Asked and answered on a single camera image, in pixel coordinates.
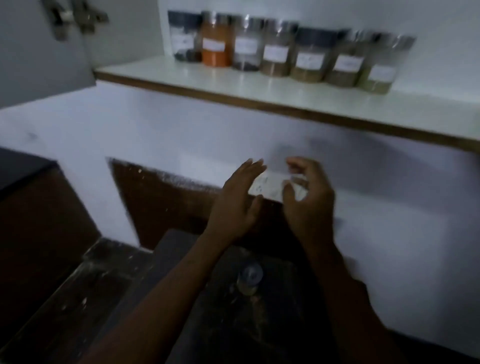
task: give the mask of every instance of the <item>left hand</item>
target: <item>left hand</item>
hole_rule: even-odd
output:
[[[204,236],[222,248],[241,238],[257,221],[263,196],[258,195],[248,205],[248,190],[253,180],[266,170],[263,159],[252,163],[249,159],[243,163],[225,182],[210,213]]]

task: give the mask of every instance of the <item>spice jar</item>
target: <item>spice jar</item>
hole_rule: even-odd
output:
[[[337,37],[338,32],[332,30],[299,28],[291,57],[290,77],[301,82],[320,82]]]
[[[232,17],[219,12],[202,12],[202,62],[210,67],[232,65]]]
[[[357,86],[376,94],[387,94],[415,40],[414,36],[377,33],[360,71]]]
[[[274,77],[288,76],[289,55],[294,44],[298,22],[267,19],[265,22],[265,48],[260,72]]]
[[[262,62],[264,20],[251,15],[233,18],[233,65],[240,71],[258,71]]]
[[[367,45],[374,33],[362,30],[340,31],[337,46],[327,68],[325,81],[340,87],[353,87],[357,83]]]
[[[202,61],[202,43],[199,36],[202,16],[190,12],[168,11],[170,40],[173,56],[185,62]]]

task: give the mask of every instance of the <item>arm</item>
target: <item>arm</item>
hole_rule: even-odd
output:
[[[344,363],[406,363],[400,349],[373,311],[361,286],[350,276],[333,239],[335,192],[320,165],[309,159],[287,158],[294,179],[309,189],[295,201],[292,185],[285,182],[284,213],[302,244],[322,287],[333,334]]]
[[[247,208],[248,189],[263,161],[242,164],[225,183],[204,233],[134,311],[90,350],[81,364],[159,363],[166,360],[224,250],[255,223],[262,196]]]

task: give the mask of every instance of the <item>forearm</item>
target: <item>forearm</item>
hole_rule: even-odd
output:
[[[135,310],[81,363],[161,363],[166,360],[192,305],[222,254],[201,236]]]
[[[324,292],[339,354],[345,363],[405,363],[362,286],[348,273],[332,243],[307,252]]]

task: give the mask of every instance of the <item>shelf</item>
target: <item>shelf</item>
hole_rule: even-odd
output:
[[[480,104],[392,91],[371,95],[172,57],[102,67],[97,79],[480,153]]]

